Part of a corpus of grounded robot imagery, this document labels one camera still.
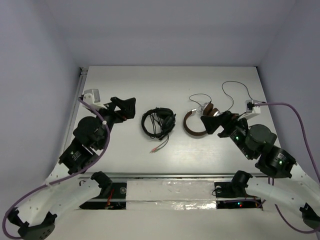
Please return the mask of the black headphones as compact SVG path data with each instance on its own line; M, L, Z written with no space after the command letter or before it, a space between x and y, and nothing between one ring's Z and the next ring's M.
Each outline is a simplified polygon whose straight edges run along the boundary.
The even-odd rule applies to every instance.
M145 127L145 121L150 118L152 123L153 133L149 132ZM150 109L142 115L141 127L143 132L151 139L162 140L166 137L176 125L176 114L165 107L156 107Z

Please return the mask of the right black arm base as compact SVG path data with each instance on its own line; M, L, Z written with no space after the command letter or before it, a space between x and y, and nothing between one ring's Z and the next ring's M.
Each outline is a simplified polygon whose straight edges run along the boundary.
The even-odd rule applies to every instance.
M252 174L238 170L231 181L216 182L211 195L223 199L218 201L218 208L241 209L249 207L263 210L265 200L257 199L256 196L246 192L248 181L251 178L253 178Z

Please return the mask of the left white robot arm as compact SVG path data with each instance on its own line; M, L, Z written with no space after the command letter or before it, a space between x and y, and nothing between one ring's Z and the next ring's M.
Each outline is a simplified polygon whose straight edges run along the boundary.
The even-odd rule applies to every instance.
M73 131L73 140L58 158L45 182L20 197L5 213L2 232L11 240L44 240L56 222L95 197L109 197L113 182L102 171L94 172L80 184L80 177L93 167L108 149L114 124L136 115L136 98L112 97L109 103L89 99L83 94L78 101L91 112Z

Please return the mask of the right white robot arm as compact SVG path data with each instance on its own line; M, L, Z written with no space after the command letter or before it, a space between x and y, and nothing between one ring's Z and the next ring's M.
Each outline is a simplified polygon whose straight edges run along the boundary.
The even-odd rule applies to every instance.
M206 132L212 135L219 127L219 138L229 138L255 167L269 178L264 183L252 174L238 170L231 181L215 184L212 195L234 199L260 197L297 214L311 234L320 230L320 186L299 166L286 150L275 145L277 135L263 124L249 126L242 115L223 112L217 116L202 116Z

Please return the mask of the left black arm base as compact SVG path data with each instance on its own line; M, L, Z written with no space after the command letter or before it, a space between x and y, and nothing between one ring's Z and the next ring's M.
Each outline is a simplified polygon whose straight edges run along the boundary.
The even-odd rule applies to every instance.
M102 171L95 172L91 177L101 187L98 196L87 200L79 206L82 210L125 210L127 201L127 182L112 181Z

